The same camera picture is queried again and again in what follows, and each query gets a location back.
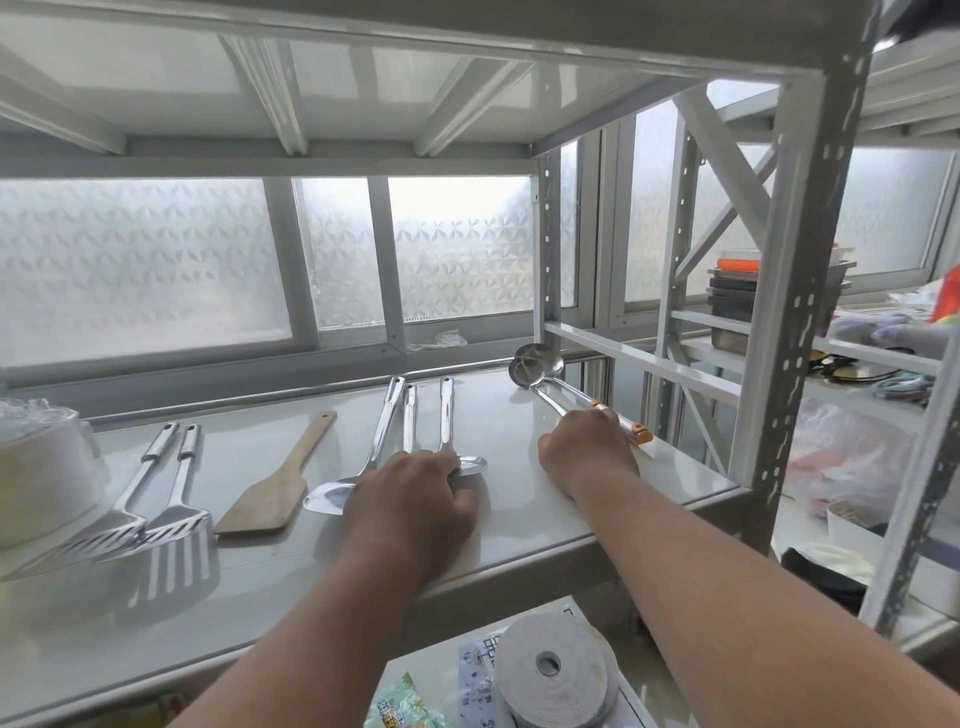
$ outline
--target food package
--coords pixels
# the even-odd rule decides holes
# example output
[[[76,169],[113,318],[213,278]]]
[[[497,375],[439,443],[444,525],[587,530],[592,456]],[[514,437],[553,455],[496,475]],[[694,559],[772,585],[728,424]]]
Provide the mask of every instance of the food package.
[[[428,710],[409,672],[373,701],[363,728],[446,728],[442,713]]]

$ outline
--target stacked containers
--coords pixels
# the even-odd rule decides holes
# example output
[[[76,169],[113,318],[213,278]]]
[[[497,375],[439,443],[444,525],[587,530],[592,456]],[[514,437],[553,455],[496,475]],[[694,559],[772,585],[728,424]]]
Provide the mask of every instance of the stacked containers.
[[[817,336],[827,334],[840,294],[850,287],[850,282],[844,280],[844,276],[856,263],[844,260],[844,257],[852,250],[853,248],[833,247],[824,296],[814,318],[814,332]],[[713,309],[713,315],[749,324],[754,318],[756,283],[760,277],[760,253],[756,250],[723,251],[717,260],[716,268],[711,268],[709,273],[707,300]],[[713,346],[725,352],[746,353],[748,340],[746,334],[721,328],[712,330]]]

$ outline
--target shelf board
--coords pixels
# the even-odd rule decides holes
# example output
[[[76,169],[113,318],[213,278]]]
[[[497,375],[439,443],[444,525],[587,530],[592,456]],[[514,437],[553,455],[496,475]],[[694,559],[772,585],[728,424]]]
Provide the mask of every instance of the shelf board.
[[[743,374],[747,357],[714,348],[708,336],[684,339],[681,346],[691,360],[705,361],[721,369]],[[922,407],[908,402],[879,400],[871,394],[869,387],[863,385],[834,384],[808,376],[804,382],[804,393],[851,412],[896,425],[907,432],[919,432],[924,426]]]
[[[454,444],[490,462],[474,484],[480,524],[450,572],[411,609],[403,652],[614,577],[586,522],[538,463],[537,441],[556,426],[558,415],[532,392],[518,390],[504,369],[456,381]],[[423,380],[419,387],[418,447],[434,449],[439,381]],[[337,422],[304,469],[307,483],[315,487],[358,472],[383,394],[383,387],[375,387],[182,415],[182,424],[204,428],[190,502],[218,520],[248,485],[276,469],[323,410],[337,411]],[[399,449],[400,430],[391,428],[386,452]],[[140,425],[97,433],[111,473],[105,503],[136,470],[156,431],[157,425]],[[728,532],[742,522],[748,492],[663,441],[642,451],[639,465],[654,487]],[[134,504],[138,513],[150,518],[162,509],[176,466],[170,457],[160,463]],[[35,543],[0,551],[0,573],[61,543],[105,510]],[[0,723],[63,719],[235,660],[324,575],[337,552],[338,532],[338,519],[301,513],[281,536],[212,551],[210,576],[198,589],[156,600],[143,590],[163,568],[158,553],[156,562],[153,554],[141,554],[143,560],[80,564],[0,584]],[[182,546],[191,554],[200,548]],[[24,650],[24,644],[31,648]],[[100,667],[90,670],[91,663]]]
[[[827,522],[808,514],[793,498],[782,497],[774,526],[774,551],[780,557],[790,547],[829,544]],[[908,597],[891,642],[915,659],[935,653],[960,633],[960,624]]]

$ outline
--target forearm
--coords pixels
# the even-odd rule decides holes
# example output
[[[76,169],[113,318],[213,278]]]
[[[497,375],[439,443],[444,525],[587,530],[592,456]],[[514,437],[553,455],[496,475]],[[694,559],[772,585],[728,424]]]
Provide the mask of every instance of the forearm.
[[[177,728],[360,726],[418,583],[389,555],[345,554]]]
[[[776,563],[631,473],[596,477],[578,504],[704,728],[960,724],[952,692]]]

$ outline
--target hand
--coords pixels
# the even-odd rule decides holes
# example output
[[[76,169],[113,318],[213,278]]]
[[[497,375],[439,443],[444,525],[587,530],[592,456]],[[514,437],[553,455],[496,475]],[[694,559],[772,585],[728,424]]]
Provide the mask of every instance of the hand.
[[[639,474],[634,452],[612,409],[568,412],[540,437],[540,464],[563,493],[579,502],[583,488],[618,473]]]
[[[398,559],[418,589],[443,574],[477,521],[476,495],[446,482],[458,467],[452,452],[421,450],[366,473],[344,506],[344,554]]]

